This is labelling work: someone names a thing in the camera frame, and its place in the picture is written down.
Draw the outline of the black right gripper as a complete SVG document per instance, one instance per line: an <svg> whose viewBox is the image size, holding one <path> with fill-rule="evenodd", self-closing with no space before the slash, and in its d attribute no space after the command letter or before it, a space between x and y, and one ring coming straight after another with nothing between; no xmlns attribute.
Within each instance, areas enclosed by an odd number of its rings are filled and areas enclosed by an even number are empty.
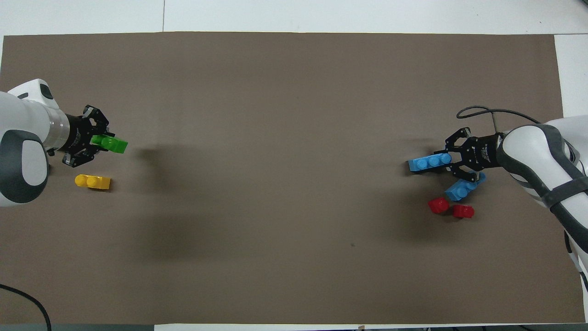
<svg viewBox="0 0 588 331"><path fill-rule="evenodd" d="M463 161L448 164L447 170L460 180L476 183L481 178L479 171L500 167L497 152L503 138L502 133L472 137L471 129L465 126L445 139L444 149L434 154L463 153Z"/></svg>

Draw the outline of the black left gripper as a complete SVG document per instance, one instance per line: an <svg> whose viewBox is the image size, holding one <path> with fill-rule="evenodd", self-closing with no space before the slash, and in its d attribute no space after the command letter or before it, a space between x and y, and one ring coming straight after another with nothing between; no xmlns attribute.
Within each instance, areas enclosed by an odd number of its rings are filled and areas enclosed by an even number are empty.
<svg viewBox="0 0 588 331"><path fill-rule="evenodd" d="M86 105L82 116L66 116L69 134L64 143L63 163L69 167L79 167L94 160L100 151L98 146L88 146L91 136L111 136L109 121L99 108L92 105Z"/></svg>

